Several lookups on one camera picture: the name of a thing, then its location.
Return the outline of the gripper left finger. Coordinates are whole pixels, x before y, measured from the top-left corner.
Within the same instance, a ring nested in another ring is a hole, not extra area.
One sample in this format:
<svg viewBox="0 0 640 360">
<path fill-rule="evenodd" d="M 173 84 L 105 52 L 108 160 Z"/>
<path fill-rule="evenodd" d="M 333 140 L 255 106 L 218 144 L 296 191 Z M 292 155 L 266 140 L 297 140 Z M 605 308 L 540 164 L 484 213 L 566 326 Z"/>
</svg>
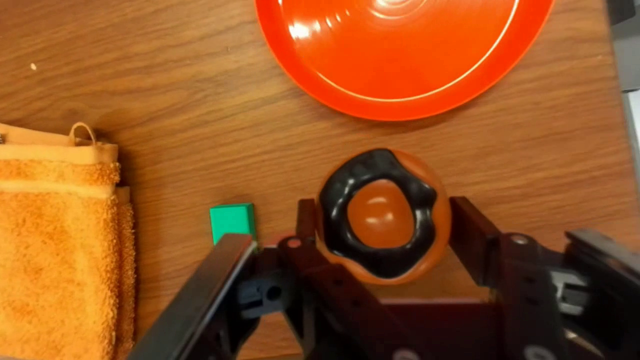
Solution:
<svg viewBox="0 0 640 360">
<path fill-rule="evenodd" d="M 238 360 L 272 313 L 285 317 L 304 360 L 393 360 L 400 324 L 316 248 L 315 210 L 313 199 L 301 199 L 295 235 L 276 247 L 224 235 L 127 360 Z"/>
</svg>

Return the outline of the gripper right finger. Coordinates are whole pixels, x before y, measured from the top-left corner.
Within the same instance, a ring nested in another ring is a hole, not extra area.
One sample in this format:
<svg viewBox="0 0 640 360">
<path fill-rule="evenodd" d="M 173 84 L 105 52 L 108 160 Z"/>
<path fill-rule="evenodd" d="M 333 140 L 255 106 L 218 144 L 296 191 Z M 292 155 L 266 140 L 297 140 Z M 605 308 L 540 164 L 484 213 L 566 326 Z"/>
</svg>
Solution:
<svg viewBox="0 0 640 360">
<path fill-rule="evenodd" d="M 464 196 L 449 203 L 449 244 L 493 292 L 505 359 L 640 360 L 640 253 L 592 228 L 553 251 L 500 231 Z"/>
</svg>

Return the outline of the chocolate glazed toy donut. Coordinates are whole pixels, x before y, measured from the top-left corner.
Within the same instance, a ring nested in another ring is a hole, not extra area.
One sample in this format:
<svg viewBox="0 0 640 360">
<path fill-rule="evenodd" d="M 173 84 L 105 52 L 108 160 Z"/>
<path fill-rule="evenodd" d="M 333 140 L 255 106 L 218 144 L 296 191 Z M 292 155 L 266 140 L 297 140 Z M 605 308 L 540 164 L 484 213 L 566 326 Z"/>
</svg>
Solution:
<svg viewBox="0 0 640 360">
<path fill-rule="evenodd" d="M 408 152 L 357 153 L 324 178 L 316 198 L 317 248 L 360 281 L 409 283 L 446 253 L 453 223 L 441 178 Z"/>
</svg>

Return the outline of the green block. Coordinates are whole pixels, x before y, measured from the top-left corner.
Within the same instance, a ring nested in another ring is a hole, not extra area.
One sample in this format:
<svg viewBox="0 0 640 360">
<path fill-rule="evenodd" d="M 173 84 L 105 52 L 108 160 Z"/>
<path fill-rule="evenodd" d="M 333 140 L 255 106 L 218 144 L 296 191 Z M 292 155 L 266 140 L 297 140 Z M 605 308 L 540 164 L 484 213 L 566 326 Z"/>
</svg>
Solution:
<svg viewBox="0 0 640 360">
<path fill-rule="evenodd" d="M 251 235 L 258 239 L 253 203 L 225 203 L 209 210 L 213 244 L 226 234 Z"/>
</svg>

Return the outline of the orange plastic plate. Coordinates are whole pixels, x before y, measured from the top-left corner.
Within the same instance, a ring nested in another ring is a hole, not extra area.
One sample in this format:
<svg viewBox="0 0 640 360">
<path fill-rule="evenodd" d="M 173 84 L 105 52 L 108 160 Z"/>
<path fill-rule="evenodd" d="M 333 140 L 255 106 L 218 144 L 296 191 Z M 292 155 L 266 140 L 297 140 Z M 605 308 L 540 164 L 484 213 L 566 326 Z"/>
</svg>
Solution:
<svg viewBox="0 0 640 360">
<path fill-rule="evenodd" d="M 537 39 L 554 0 L 253 0 L 275 60 L 349 116 L 408 121 L 482 95 Z"/>
</svg>

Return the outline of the orange folded towel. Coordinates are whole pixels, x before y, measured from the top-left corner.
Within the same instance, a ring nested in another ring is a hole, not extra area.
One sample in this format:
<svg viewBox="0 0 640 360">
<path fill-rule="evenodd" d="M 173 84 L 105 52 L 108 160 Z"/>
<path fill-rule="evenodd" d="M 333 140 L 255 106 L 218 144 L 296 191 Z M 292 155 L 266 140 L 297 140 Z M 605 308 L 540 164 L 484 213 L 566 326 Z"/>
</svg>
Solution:
<svg viewBox="0 0 640 360">
<path fill-rule="evenodd" d="M 0 123 L 0 360 L 126 360 L 136 251 L 119 148 Z"/>
</svg>

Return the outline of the grey metal frame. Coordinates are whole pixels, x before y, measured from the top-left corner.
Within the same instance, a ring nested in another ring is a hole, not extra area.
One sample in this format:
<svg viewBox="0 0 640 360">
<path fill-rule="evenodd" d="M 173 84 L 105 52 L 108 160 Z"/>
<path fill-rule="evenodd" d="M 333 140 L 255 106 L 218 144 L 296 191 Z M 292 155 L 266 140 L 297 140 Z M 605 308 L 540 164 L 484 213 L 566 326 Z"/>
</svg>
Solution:
<svg viewBox="0 0 640 360">
<path fill-rule="evenodd" d="M 605 0 L 637 187 L 640 189 L 640 0 Z"/>
</svg>

